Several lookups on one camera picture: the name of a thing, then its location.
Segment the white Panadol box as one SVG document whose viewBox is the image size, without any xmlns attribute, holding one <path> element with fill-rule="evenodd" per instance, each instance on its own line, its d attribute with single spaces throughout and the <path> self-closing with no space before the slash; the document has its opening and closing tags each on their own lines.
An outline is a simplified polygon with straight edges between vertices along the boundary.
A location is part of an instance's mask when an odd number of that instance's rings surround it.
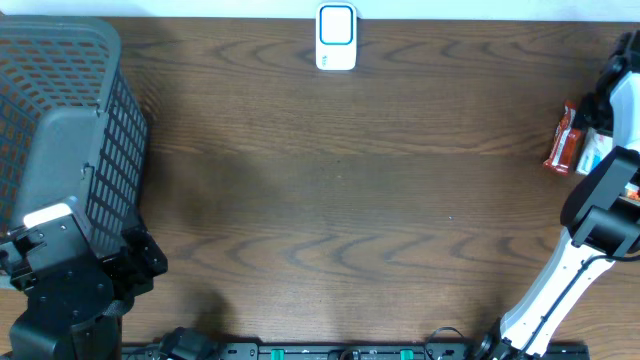
<svg viewBox="0 0 640 360">
<path fill-rule="evenodd" d="M 576 166 L 580 175 L 588 175 L 612 150 L 613 141 L 610 136 L 598 133 L 589 128 L 584 138 L 583 149 Z"/>
</svg>

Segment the red Top chocolate bar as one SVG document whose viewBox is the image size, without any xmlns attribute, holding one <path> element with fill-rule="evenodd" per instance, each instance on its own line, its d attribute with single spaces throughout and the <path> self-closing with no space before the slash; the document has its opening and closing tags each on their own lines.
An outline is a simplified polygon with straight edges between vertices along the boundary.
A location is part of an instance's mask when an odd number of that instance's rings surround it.
<svg viewBox="0 0 640 360">
<path fill-rule="evenodd" d="M 585 132 L 574 126 L 577 105 L 569 100 L 564 102 L 564 114 L 560 119 L 548 158 L 542 165 L 551 171 L 568 175 L 582 143 Z"/>
</svg>

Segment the orange tissue pack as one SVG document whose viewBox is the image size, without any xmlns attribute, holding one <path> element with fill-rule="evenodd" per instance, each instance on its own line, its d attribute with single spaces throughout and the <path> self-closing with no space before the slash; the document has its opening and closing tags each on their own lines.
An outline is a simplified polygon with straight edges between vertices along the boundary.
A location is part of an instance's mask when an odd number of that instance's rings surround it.
<svg viewBox="0 0 640 360">
<path fill-rule="evenodd" d="M 630 201 L 640 201 L 640 189 L 638 185 L 627 183 L 625 186 L 624 197 Z"/>
</svg>

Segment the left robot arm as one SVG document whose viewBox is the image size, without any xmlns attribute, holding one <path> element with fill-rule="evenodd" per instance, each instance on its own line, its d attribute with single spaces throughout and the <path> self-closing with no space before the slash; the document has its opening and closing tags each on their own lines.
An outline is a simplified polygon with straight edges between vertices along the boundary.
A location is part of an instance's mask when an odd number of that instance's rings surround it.
<svg viewBox="0 0 640 360">
<path fill-rule="evenodd" d="M 118 359 L 122 318 L 151 291 L 168 260 L 136 209 L 114 253 L 100 256 L 73 215 L 1 239 L 1 269 L 27 297 L 9 331 L 7 359 Z"/>
</svg>

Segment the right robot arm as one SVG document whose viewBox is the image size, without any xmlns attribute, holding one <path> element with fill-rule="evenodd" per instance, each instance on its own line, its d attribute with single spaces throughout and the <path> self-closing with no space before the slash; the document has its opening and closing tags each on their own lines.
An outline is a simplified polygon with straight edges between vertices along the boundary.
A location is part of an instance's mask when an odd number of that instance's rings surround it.
<svg viewBox="0 0 640 360">
<path fill-rule="evenodd" d="M 572 130 L 600 131 L 612 149 L 574 188 L 550 260 L 521 301 L 496 321 L 476 359 L 541 359 L 551 337 L 586 289 L 617 262 L 639 259 L 639 34 L 626 32 L 593 92 L 570 119 Z"/>
</svg>

